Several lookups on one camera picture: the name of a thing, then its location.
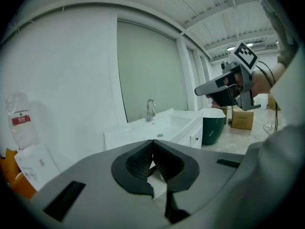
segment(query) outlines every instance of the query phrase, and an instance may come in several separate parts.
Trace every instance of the white pillar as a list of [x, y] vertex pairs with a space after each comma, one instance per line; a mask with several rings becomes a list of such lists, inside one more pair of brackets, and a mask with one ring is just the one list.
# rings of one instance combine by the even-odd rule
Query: white pillar
[[[212, 75], [211, 63], [206, 56], [201, 56], [201, 62], [202, 62], [202, 66], [203, 66], [205, 81], [209, 82], [210, 80], [212, 80], [214, 78]], [[207, 102], [208, 102], [208, 107], [210, 108], [212, 106], [211, 98], [209, 98], [207, 100]]]
[[[204, 71], [203, 71], [203, 65], [200, 59], [200, 54], [199, 54], [199, 50], [195, 49], [193, 51], [193, 55], [195, 58], [195, 64], [196, 64], [196, 69], [198, 72], [198, 76], [199, 76], [199, 84], [205, 84], [206, 80], [205, 80], [205, 76], [204, 76]], [[208, 104], [208, 99], [205, 96], [201, 96], [199, 99], [201, 99], [202, 101], [202, 108], [207, 108], [209, 106]]]
[[186, 95], [187, 95], [187, 106], [188, 110], [198, 110], [198, 102], [197, 96], [194, 92], [195, 90], [195, 78], [193, 73], [193, 68], [191, 65], [191, 60], [189, 53], [187, 51], [185, 42], [183, 38], [178, 38], [176, 41], [178, 52], [180, 55], [182, 69], [184, 74], [185, 80], [185, 87], [186, 87]]

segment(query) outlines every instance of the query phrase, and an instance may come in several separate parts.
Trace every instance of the cardboard box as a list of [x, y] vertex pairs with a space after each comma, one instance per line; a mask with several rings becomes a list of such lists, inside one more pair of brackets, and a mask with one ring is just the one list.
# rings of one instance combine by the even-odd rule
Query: cardboard box
[[219, 107], [219, 106], [212, 106], [212, 108], [221, 109], [225, 115], [224, 123], [227, 123], [227, 113], [228, 113], [228, 107]]
[[272, 97], [271, 94], [268, 94], [268, 107], [269, 109], [275, 110], [275, 99]]
[[238, 106], [232, 107], [232, 128], [252, 130], [253, 111], [244, 111]]

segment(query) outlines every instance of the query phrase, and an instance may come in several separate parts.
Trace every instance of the black slot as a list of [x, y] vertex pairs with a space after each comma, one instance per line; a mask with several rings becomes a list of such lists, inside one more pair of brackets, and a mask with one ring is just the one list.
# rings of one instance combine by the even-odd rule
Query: black slot
[[229, 160], [229, 159], [223, 159], [223, 158], [218, 159], [217, 163], [224, 165], [224, 166], [233, 167], [233, 168], [238, 168], [240, 165], [240, 162], [237, 162], [234, 160]]
[[71, 182], [45, 209], [44, 212], [58, 221], [62, 221], [86, 185]]

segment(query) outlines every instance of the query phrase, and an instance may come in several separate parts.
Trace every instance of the sink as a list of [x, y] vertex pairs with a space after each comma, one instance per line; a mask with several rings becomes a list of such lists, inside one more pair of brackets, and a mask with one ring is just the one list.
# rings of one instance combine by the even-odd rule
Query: sink
[[146, 118], [118, 126], [104, 132], [106, 149], [117, 148], [129, 143], [149, 139], [178, 141], [202, 114], [198, 111], [169, 109], [156, 114], [152, 121]]
[[191, 118], [166, 116], [135, 127], [132, 130], [132, 135], [137, 141], [147, 139], [171, 140], [191, 121]]

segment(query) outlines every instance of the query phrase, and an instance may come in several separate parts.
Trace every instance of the red label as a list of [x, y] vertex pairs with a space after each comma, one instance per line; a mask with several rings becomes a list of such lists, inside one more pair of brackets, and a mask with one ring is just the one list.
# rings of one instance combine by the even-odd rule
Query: red label
[[12, 118], [11, 122], [13, 123], [13, 126], [16, 126], [16, 125], [19, 125], [19, 124], [22, 124], [22, 123], [26, 123], [26, 122], [29, 122], [31, 121], [30, 119], [30, 116], [28, 115], [25, 115], [25, 116], [22, 116], [22, 117], [16, 117], [16, 118]]

